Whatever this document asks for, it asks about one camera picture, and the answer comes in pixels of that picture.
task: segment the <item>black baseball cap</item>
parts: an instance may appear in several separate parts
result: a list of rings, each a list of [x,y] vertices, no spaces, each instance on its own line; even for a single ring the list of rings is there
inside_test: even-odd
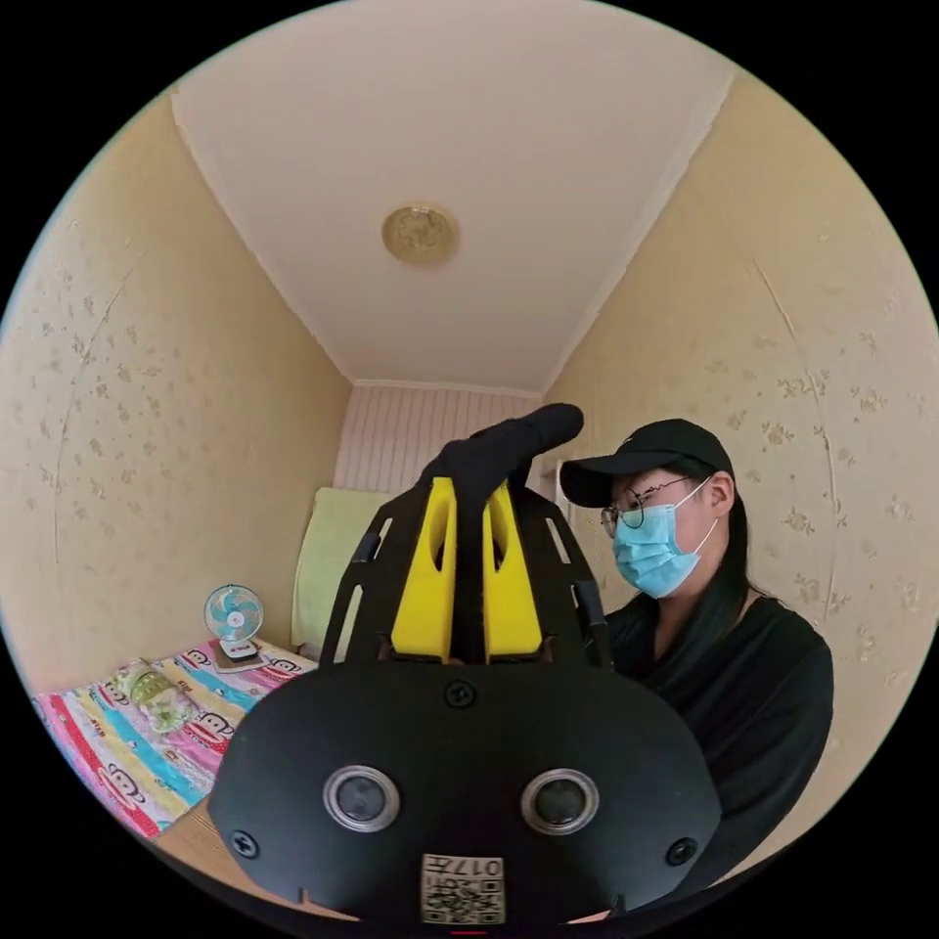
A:
[[[731,458],[710,430],[682,418],[670,418],[635,430],[608,457],[589,457],[562,464],[560,488],[567,501],[575,506],[604,509],[609,505],[615,476],[657,470],[682,457],[691,457],[736,479]]]

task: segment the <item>black glove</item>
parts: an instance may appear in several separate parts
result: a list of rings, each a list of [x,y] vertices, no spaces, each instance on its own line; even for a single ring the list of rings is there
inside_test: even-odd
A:
[[[575,405],[545,405],[523,418],[486,427],[466,440],[451,440],[427,464],[419,484],[449,476],[461,518],[482,518],[489,497],[503,482],[524,486],[532,460],[573,440],[583,426],[583,412]]]
[[[524,487],[532,460],[572,440],[584,425],[580,408],[550,404],[502,421],[466,440],[452,440],[425,467],[418,485],[435,476],[453,480],[457,497],[457,583],[450,654],[467,664],[485,661],[482,629],[482,513],[508,481]]]

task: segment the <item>fan stand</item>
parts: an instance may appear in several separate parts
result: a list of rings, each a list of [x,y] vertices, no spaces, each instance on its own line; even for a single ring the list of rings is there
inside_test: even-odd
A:
[[[257,646],[249,639],[242,639],[238,643],[226,643],[224,639],[220,639],[218,645],[235,662],[257,655]]]

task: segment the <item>green cloth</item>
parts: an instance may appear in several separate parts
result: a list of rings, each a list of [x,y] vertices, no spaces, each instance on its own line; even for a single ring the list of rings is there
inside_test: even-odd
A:
[[[392,496],[386,492],[320,489],[293,580],[293,645],[307,645],[304,654],[319,659],[333,613],[335,593],[345,568],[372,523],[376,512]],[[349,622],[358,607],[357,595],[349,608]],[[347,635],[339,642],[336,660],[345,656]]]
[[[114,686],[146,716],[158,734],[178,731],[199,716],[199,709],[165,675],[142,658],[118,668]]]

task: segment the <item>ear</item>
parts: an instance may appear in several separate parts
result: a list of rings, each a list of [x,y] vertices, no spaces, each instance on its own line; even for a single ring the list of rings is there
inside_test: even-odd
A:
[[[708,505],[718,518],[726,515],[734,504],[737,488],[728,472],[715,472],[706,488]]]

